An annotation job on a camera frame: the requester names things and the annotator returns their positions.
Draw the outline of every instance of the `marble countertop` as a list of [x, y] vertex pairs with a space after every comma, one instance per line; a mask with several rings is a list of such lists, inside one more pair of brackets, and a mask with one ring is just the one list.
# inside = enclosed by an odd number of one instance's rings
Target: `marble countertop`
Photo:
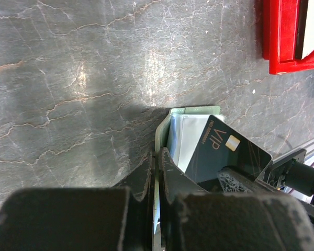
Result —
[[0, 206], [111, 186], [168, 108], [219, 105], [274, 157], [314, 138], [314, 71], [272, 76], [257, 0], [0, 1]]

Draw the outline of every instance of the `red tray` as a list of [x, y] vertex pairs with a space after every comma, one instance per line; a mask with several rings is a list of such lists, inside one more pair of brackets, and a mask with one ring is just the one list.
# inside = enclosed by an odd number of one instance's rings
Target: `red tray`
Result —
[[314, 69], [314, 51], [295, 59], [300, 0], [263, 0], [263, 58], [270, 74]]

